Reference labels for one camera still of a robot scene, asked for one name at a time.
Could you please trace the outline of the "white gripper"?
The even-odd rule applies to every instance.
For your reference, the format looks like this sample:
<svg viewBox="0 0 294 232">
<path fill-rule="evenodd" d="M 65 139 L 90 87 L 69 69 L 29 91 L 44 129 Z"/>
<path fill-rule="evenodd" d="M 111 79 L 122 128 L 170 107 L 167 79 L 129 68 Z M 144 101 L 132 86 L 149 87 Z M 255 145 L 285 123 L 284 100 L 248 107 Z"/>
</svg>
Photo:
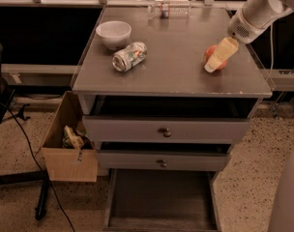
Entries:
<svg viewBox="0 0 294 232">
<path fill-rule="evenodd" d="M 239 9 L 228 23 L 227 34 L 218 44 L 206 49 L 203 57 L 204 69 L 208 73 L 222 69 L 226 61 L 237 52 L 240 44 L 250 44 L 266 31 L 269 24 L 262 27 L 254 26 Z"/>
</svg>

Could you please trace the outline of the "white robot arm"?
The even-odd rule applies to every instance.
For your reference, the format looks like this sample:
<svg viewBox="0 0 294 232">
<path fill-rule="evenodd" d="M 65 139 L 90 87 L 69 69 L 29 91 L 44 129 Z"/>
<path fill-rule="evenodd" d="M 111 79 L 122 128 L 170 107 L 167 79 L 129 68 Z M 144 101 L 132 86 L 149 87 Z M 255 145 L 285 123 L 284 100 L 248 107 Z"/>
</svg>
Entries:
<svg viewBox="0 0 294 232">
<path fill-rule="evenodd" d="M 276 20 L 294 13 L 294 0 L 247 0 L 231 17 L 227 34 L 210 55 L 203 57 L 204 69 L 212 73 L 222 66 L 240 44 L 249 44 Z M 294 150 L 279 178 L 268 232 L 294 232 Z"/>
</svg>

